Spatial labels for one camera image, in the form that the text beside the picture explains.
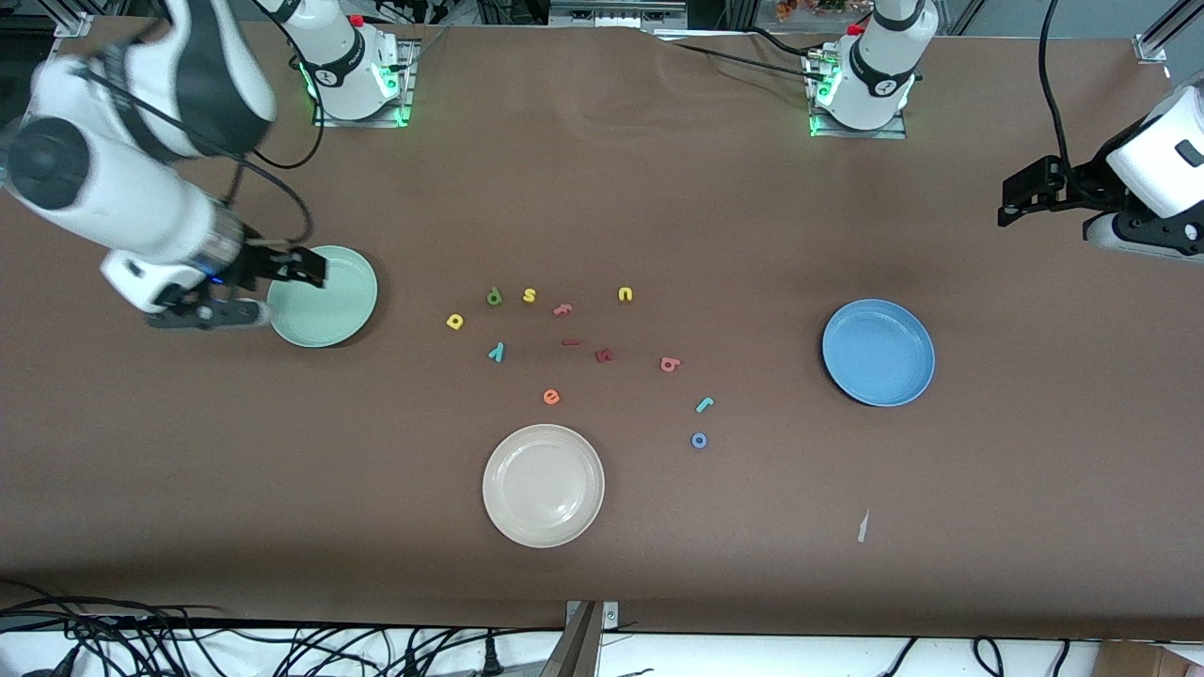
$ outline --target metal frame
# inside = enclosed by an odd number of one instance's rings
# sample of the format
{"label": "metal frame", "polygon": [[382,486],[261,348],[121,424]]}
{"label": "metal frame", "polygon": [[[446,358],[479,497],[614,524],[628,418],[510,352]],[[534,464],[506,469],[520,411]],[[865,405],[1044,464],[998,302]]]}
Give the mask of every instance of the metal frame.
{"label": "metal frame", "polygon": [[1133,49],[1143,64],[1167,60],[1165,47],[1204,13],[1204,0],[1175,0],[1167,13],[1133,39]]}
{"label": "metal frame", "polygon": [[645,33],[690,28],[685,0],[551,0],[548,25],[626,25]]}
{"label": "metal frame", "polygon": [[970,0],[970,4],[957,17],[954,25],[950,27],[949,35],[966,35],[966,31],[969,30],[970,24],[978,18],[978,13],[982,10],[984,5],[986,5],[986,0]]}
{"label": "metal frame", "polygon": [[[577,608],[582,606],[582,602],[568,602],[565,605],[565,626],[573,620],[573,614],[577,613]],[[607,600],[602,602],[602,629],[603,630],[618,630],[619,629],[619,602],[616,600]]]}
{"label": "metal frame", "polygon": [[556,642],[556,648],[551,649],[539,677],[595,677],[598,648],[602,644],[602,624],[606,622],[603,606],[600,601],[578,602],[572,620]]}
{"label": "metal frame", "polygon": [[92,28],[92,16],[78,2],[37,0],[37,4],[54,20],[54,37],[79,37]]}

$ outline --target green plate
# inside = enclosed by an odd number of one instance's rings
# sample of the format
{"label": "green plate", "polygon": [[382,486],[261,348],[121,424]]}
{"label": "green plate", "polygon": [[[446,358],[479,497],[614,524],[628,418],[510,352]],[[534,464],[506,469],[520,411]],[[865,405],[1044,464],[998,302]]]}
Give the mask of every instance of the green plate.
{"label": "green plate", "polygon": [[372,264],[353,249],[323,245],[313,252],[326,259],[326,285],[275,281],[267,307],[272,328],[285,341],[325,348],[350,338],[372,317],[377,279]]}

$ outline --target small paper scrap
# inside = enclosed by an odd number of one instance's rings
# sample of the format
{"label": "small paper scrap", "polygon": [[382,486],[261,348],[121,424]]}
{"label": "small paper scrap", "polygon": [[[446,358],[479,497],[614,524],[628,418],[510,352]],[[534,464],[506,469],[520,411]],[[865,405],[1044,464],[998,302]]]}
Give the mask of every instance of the small paper scrap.
{"label": "small paper scrap", "polygon": [[866,518],[861,520],[861,530],[857,531],[857,542],[866,542],[866,529],[869,529],[869,511],[866,511]]}

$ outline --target white plate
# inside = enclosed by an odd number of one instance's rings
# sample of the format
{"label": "white plate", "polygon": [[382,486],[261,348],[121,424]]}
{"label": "white plate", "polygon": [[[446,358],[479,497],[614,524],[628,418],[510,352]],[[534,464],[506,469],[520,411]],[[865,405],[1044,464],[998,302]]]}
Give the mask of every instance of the white plate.
{"label": "white plate", "polygon": [[529,548],[580,536],[602,508],[606,477],[594,447],[576,431],[542,423],[510,434],[485,466],[482,493],[497,530]]}

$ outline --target plate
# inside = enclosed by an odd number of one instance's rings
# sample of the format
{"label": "plate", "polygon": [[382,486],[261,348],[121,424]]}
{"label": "plate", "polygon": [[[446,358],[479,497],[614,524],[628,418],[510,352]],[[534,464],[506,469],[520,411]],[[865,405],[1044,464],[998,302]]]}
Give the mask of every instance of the plate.
{"label": "plate", "polygon": [[354,249],[323,245],[313,253],[326,259],[326,285],[273,281],[266,302],[272,328],[285,341],[325,348],[350,338],[372,317],[377,279],[372,264]]}
{"label": "plate", "polygon": [[932,383],[937,354],[923,324],[903,306],[862,299],[838,310],[824,330],[824,364],[855,400],[897,407]]}
{"label": "plate", "polygon": [[512,432],[494,449],[482,493],[489,518],[507,538],[529,548],[555,548],[594,523],[606,477],[585,437],[542,423]]}

